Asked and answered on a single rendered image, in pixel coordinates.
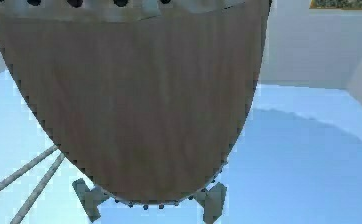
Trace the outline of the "framed wall picture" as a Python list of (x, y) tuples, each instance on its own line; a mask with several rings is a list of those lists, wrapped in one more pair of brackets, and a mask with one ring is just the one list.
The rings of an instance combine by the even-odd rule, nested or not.
[(311, 0), (309, 8), (362, 10), (362, 0)]

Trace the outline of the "brown wooden round chair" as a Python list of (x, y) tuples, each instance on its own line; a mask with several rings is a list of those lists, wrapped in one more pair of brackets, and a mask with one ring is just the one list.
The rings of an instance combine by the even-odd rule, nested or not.
[(246, 122), (273, 0), (0, 0), (0, 56), (53, 149), (99, 206), (195, 200), (222, 215), (218, 176)]

